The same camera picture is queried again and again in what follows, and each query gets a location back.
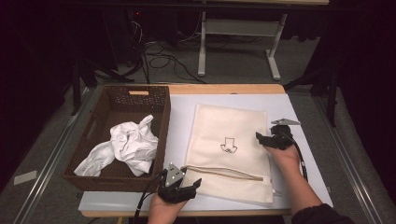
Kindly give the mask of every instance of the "white tabletop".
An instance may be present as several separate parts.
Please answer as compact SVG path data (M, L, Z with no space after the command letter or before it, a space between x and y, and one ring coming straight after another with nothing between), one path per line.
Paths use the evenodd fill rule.
M169 123L168 138L166 144L164 168L172 162L177 167L183 166L191 134L195 106L197 104L222 105L233 108L260 110L267 112L267 127L274 126L272 120L292 119L298 120L291 105L289 96L283 94L173 94L171 95L171 117ZM312 152L306 142L303 129L299 125L290 126L291 133L298 143L308 173L309 184L328 205L332 206L332 200L323 182L322 176L315 163ZM271 172L273 186L277 194L273 203L241 203L203 195L197 195L190 200L180 212L181 216L226 216L228 214L239 215L271 215L287 214L290 209L289 196L282 175L274 164L272 158ZM118 214L133 214L141 193L133 192L98 192L86 191L81 199L78 210L84 216L103 214L103 217L116 216ZM148 197L142 207L141 215L144 216L149 210Z

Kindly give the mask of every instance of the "white cloth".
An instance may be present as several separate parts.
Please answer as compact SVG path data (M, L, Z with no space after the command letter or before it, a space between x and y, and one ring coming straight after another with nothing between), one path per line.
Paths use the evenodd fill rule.
M113 162L114 152L108 142L101 143L91 150L88 157L75 170L76 175L99 176L101 170Z
M266 133L266 113L198 105L186 158L183 187L202 178L197 192L236 201L272 203L266 150L256 139Z
M112 127L110 141L96 146L87 159L80 164L81 167L79 166L75 170L75 174L98 176L100 170L110 164L114 158L125 162L136 176L148 174L158 146L158 138L150 129L152 120L152 115L148 115L139 124L130 121ZM88 168L95 169L96 173L82 172Z

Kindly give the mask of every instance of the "person's right hand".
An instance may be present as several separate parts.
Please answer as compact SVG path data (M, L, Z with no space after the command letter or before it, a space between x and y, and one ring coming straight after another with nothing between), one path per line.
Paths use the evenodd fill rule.
M273 156L282 173L289 170L300 170L300 157L295 145L291 145L285 150L273 147L264 148Z

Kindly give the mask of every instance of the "hand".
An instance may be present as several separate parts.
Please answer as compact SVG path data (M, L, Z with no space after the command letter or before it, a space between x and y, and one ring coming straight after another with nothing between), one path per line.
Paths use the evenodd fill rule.
M295 145L291 145L285 150L273 147L264 147L274 158L280 171L284 173L289 170L300 170L300 157Z
M148 210L148 224L172 224L178 212L187 203L166 203L157 193L151 198Z

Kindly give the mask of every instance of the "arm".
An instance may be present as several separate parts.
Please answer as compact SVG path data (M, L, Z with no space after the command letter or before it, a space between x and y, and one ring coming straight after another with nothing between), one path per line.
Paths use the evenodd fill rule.
M300 173L300 159L295 146L286 150L273 147L265 147L273 155L273 158L285 178L288 193L290 195L291 213L295 215L308 207L318 206L322 201L312 190Z
M187 203L166 203L158 194L154 194L148 210L148 224L172 224L178 212Z

